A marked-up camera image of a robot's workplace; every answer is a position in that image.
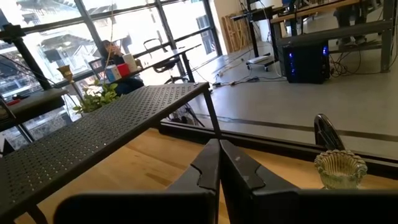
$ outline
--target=person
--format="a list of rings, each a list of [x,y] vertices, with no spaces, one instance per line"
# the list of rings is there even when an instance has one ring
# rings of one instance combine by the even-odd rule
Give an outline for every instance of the person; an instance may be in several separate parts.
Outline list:
[[[353,4],[349,6],[338,7],[335,12],[335,17],[337,18],[338,27],[349,27],[349,18],[354,13],[355,25],[364,24],[366,22],[366,16],[361,15],[361,5]],[[357,35],[355,38],[355,44],[360,45],[366,42],[364,35]],[[338,41],[339,46],[347,45],[351,43],[351,37],[345,37]]]
[[[104,40],[102,41],[102,43],[107,53],[111,52],[108,65],[120,65],[124,63],[123,53],[120,51],[119,47],[115,46],[113,43],[111,43],[108,40]],[[106,63],[107,59],[108,56],[107,58],[102,59],[103,67],[107,65]],[[138,62],[138,66],[141,65],[141,62],[139,60],[136,60],[136,62]],[[117,80],[116,83],[118,84],[118,86],[116,87],[115,92],[116,94],[118,94],[118,96],[126,95],[144,86],[144,83],[136,78],[123,78]]]

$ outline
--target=desktop computer tower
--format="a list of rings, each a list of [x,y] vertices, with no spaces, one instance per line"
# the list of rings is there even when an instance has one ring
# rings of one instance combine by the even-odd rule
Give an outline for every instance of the desktop computer tower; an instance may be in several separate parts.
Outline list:
[[[282,46],[282,71],[289,83],[322,84],[330,77],[328,42]]]

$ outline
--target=gray floor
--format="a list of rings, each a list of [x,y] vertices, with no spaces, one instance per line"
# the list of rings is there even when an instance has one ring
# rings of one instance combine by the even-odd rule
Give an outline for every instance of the gray floor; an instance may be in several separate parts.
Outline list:
[[[373,12],[368,21],[376,20],[380,11]],[[335,18],[331,15],[319,16],[315,21],[309,21],[304,31],[310,32],[337,27]],[[368,40],[376,39],[377,35],[367,36]],[[262,53],[271,51],[268,43],[260,43]],[[215,82],[215,75],[226,64],[233,67],[217,78],[218,82],[231,82],[248,75],[254,77],[278,77],[279,64],[270,67],[265,72],[262,66],[253,66],[250,73],[240,59],[253,57],[246,50],[220,57],[195,73],[197,81]],[[342,63],[351,71],[359,65],[358,72],[378,72],[380,67],[380,50],[353,52]],[[283,78],[268,80],[268,82],[243,83],[236,86],[215,88],[212,99],[217,115],[220,117],[222,129],[242,133],[269,136],[300,142],[314,143],[313,133],[298,131],[292,128],[273,128],[263,124],[255,125],[245,121],[263,123],[278,123],[294,126],[313,126],[316,114],[327,115],[336,129],[360,133],[376,133],[390,135],[390,140],[381,141],[369,138],[343,136],[345,144],[353,151],[362,151],[380,157],[398,160],[398,63],[393,64],[390,73],[377,75],[351,75],[332,78],[323,85],[291,84]],[[206,119],[207,108],[203,98],[191,102],[196,113],[210,125]]]

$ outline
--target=ribbed glass cup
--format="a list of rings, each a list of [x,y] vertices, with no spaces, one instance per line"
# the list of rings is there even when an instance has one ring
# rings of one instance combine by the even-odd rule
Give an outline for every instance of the ribbed glass cup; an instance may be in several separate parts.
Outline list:
[[[357,189],[368,170],[359,156],[336,149],[317,155],[315,167],[326,189]]]

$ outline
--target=potted plant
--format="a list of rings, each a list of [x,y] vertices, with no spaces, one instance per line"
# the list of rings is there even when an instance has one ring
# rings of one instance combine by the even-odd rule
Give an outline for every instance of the potted plant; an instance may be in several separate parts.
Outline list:
[[[80,101],[81,106],[75,106],[73,108],[73,110],[75,110],[76,113],[83,114],[83,113],[93,112],[94,110],[97,110],[98,108],[101,108],[104,105],[112,103],[113,101],[119,98],[115,92],[115,89],[118,86],[118,84],[113,83],[108,85],[103,83],[102,85],[98,85],[99,82],[100,82],[99,80],[95,80],[94,86],[102,86],[103,89],[102,92],[98,91],[91,95],[87,93],[89,88],[83,89],[85,94],[83,95],[83,101]]]

